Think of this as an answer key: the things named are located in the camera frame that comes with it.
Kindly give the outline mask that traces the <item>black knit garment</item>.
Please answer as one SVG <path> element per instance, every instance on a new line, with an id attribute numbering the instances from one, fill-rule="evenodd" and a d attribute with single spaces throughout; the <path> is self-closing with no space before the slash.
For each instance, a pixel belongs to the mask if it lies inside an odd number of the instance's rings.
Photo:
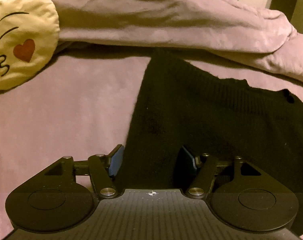
<path id="1" fill-rule="evenodd" d="M 196 177 L 193 158 L 242 156 L 294 192 L 292 225 L 303 234 L 303 102 L 287 89 L 220 79 L 156 50 L 132 115 L 120 189 L 179 189 Z"/>

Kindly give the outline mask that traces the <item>pink folded duvet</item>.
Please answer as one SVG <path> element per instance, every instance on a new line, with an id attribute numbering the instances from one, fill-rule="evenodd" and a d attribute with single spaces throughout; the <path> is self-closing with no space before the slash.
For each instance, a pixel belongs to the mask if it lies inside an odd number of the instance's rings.
<path id="1" fill-rule="evenodd" d="M 52 0 L 60 40 L 203 49 L 303 82 L 303 34 L 277 10 L 237 0 Z"/>

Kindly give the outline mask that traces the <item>yellow kiss emoji pillow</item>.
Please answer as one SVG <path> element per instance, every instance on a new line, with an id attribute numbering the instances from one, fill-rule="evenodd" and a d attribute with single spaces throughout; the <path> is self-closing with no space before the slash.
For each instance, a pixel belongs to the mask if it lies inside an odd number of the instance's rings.
<path id="1" fill-rule="evenodd" d="M 55 52 L 59 32 L 52 0 L 0 0 L 0 90 L 38 74 Z"/>

